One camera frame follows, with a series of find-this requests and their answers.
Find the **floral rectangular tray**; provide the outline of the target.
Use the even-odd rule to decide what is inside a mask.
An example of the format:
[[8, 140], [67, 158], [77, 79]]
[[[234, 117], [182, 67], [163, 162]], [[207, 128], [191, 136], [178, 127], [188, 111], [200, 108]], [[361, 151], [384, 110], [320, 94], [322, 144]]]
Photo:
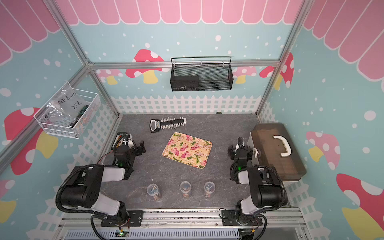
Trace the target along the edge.
[[213, 144], [197, 137], [174, 132], [162, 152], [162, 156], [179, 163], [203, 169]]

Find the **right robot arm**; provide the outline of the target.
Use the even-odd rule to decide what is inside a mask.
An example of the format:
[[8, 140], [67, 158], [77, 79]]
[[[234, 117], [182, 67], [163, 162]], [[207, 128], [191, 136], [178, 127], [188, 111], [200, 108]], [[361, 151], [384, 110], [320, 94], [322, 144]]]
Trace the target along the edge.
[[228, 147], [228, 156], [233, 160], [230, 179], [236, 184], [248, 185], [250, 196], [238, 201], [234, 210], [220, 209], [222, 223], [224, 226], [260, 226], [262, 214], [278, 210], [287, 203], [283, 181], [275, 168], [252, 163], [258, 152], [246, 147], [241, 137], [236, 146]]

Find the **brown plastic toolbox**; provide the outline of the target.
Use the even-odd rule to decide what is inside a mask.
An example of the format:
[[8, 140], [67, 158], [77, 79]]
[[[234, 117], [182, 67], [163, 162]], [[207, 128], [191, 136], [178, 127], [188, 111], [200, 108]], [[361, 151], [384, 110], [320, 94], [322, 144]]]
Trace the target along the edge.
[[284, 182], [298, 182], [307, 173], [283, 124], [256, 124], [247, 143], [252, 164], [274, 167]]

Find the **black socket holder rail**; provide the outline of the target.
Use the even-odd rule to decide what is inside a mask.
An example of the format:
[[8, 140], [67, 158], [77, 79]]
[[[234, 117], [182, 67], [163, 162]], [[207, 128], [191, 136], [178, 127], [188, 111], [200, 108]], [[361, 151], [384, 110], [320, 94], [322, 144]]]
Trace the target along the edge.
[[187, 119], [184, 117], [180, 118], [165, 118], [165, 119], [151, 119], [150, 131], [151, 133], [157, 133], [160, 130], [176, 129], [183, 127], [187, 124]]

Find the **black box in basket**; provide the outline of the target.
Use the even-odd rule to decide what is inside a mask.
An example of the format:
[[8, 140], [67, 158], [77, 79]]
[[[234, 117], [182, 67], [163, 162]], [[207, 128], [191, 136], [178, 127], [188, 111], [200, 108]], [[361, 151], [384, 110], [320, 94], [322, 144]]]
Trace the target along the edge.
[[175, 76], [171, 77], [171, 88], [173, 92], [199, 91], [198, 76]]

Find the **clear plastic zip bag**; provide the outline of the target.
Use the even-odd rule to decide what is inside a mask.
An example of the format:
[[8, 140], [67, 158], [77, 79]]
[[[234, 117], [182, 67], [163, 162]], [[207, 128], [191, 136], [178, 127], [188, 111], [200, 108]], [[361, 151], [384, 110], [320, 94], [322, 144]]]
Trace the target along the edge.
[[61, 121], [68, 127], [85, 105], [88, 103], [67, 83], [48, 101], [44, 117], [48, 123]]

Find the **clear candy jar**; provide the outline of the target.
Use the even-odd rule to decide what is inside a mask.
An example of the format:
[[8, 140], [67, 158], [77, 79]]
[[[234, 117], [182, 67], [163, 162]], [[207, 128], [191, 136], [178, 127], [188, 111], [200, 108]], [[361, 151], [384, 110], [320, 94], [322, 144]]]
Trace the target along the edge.
[[162, 193], [158, 185], [150, 184], [147, 187], [147, 194], [154, 198], [155, 201], [159, 201], [162, 198]]
[[180, 184], [180, 191], [184, 198], [189, 198], [191, 196], [192, 185], [188, 181], [184, 181]]
[[206, 198], [211, 198], [215, 190], [216, 190], [216, 185], [213, 182], [208, 181], [205, 183], [204, 191], [205, 191]]

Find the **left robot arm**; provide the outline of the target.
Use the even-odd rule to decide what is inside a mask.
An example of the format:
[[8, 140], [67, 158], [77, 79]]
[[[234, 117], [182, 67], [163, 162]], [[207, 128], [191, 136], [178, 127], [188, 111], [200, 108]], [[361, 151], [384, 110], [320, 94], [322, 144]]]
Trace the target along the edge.
[[130, 134], [122, 134], [112, 147], [111, 165], [92, 164], [75, 167], [56, 194], [56, 207], [64, 213], [91, 214], [103, 226], [124, 226], [131, 220], [122, 201], [101, 193], [103, 183], [126, 181], [134, 172], [135, 158], [146, 152], [144, 141], [138, 145]]

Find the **green tool in basket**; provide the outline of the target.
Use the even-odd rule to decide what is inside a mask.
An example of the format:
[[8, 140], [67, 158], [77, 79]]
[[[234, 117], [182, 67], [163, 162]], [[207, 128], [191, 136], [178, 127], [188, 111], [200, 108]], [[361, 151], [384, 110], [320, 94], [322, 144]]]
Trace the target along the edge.
[[89, 106], [88, 105], [85, 105], [81, 110], [80, 112], [78, 113], [78, 115], [76, 116], [76, 118], [69, 124], [69, 128], [74, 128], [75, 125], [77, 124], [77, 122], [80, 120], [80, 118], [82, 117], [82, 115], [86, 112], [87, 108]]

